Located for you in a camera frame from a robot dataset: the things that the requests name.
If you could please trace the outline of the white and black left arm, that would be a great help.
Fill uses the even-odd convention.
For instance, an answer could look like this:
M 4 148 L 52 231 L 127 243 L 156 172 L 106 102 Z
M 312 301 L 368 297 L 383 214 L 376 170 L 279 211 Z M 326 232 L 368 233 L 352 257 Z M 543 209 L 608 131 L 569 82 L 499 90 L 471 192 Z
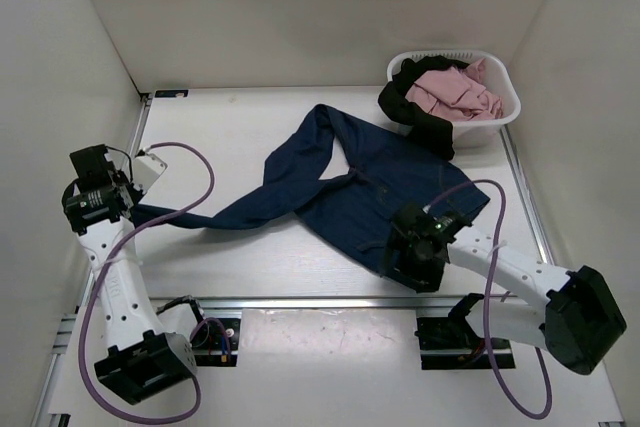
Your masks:
M 164 173 L 165 164 L 143 153 L 128 171 L 104 144 L 71 153 L 76 179 L 62 198 L 71 230 L 103 280 L 97 289 L 106 327 L 107 355 L 94 365 L 100 384 L 130 405 L 195 376 L 192 347 L 206 342 L 210 324 L 191 298 L 155 310 L 136 248 L 133 208 Z

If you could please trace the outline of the dark blue denim trousers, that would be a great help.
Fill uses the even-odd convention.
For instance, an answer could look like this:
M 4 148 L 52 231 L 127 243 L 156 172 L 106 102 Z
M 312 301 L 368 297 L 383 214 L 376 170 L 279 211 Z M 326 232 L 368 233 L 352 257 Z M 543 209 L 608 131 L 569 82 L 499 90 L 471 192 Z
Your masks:
M 183 229 L 249 230 L 289 213 L 370 271 L 382 263 L 391 218 L 405 205 L 458 192 L 434 212 L 474 220 L 489 203 L 467 176 L 419 144 L 319 104 L 264 163 L 261 186 L 212 217 L 171 218 Z

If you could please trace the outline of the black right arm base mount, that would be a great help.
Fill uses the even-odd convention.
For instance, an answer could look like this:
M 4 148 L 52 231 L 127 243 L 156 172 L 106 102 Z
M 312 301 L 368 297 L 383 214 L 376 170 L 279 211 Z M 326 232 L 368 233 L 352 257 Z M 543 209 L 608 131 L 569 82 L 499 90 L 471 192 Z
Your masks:
M 418 316 L 414 332 L 423 371 L 490 370 L 483 336 L 466 321 L 472 307 L 482 308 L 483 294 L 462 298 L 445 316 Z

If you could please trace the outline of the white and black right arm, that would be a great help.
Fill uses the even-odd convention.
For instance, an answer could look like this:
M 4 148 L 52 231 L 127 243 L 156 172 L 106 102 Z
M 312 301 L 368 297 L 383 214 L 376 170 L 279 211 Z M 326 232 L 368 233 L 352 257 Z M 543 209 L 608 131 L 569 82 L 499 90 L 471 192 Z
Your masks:
M 433 217 L 407 204 L 391 219 L 380 272 L 418 293 L 439 289 L 444 268 L 472 271 L 519 298 L 483 306 L 468 294 L 448 314 L 452 340 L 470 347 L 484 334 L 546 350 L 570 371 L 589 375 L 627 329 L 604 277 L 583 266 L 572 271 L 536 261 L 494 242 L 465 217 Z

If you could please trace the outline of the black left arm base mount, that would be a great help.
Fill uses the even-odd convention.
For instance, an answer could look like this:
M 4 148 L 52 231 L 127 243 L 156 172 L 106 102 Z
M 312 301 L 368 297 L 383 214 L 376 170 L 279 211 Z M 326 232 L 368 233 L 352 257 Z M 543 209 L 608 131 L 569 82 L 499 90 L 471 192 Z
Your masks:
M 237 366 L 242 314 L 239 310 L 204 312 L 204 320 L 191 334 L 191 346 L 198 367 Z

